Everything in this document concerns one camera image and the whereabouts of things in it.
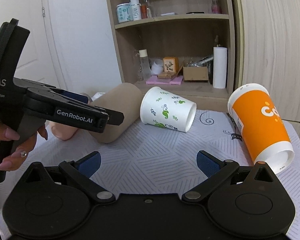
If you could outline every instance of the blue jar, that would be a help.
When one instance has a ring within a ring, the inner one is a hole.
[[[117,5],[117,16],[119,23],[133,21],[131,5],[129,3]]]

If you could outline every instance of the white door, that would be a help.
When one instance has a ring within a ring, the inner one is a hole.
[[[60,87],[45,32],[42,0],[0,0],[0,26],[12,18],[30,31],[15,77]]]

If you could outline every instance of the screw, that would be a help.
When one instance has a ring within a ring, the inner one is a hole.
[[[198,199],[201,197],[201,194],[199,192],[196,192],[196,191],[188,191],[186,194],[185,194],[185,197],[187,199],[191,199],[191,200],[195,200],[195,199]]]
[[[113,194],[109,191],[101,191],[97,194],[98,199],[110,199],[112,198]]]

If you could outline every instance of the white wall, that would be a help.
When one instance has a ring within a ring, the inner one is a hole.
[[[48,0],[68,90],[93,94],[121,83],[106,0]]]

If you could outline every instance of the door frame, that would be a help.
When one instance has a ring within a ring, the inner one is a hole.
[[[42,7],[44,8],[45,17],[43,17],[43,20],[44,20],[44,26],[46,29],[46,36],[47,36],[47,41],[48,41],[48,46],[49,46],[49,51],[50,51],[53,67],[55,69],[60,88],[63,90],[68,90],[68,87],[66,85],[65,76],[62,72],[56,45],[54,42],[53,30],[52,30],[52,25],[51,25],[51,20],[50,20],[49,0],[41,0],[41,2],[42,2]]]

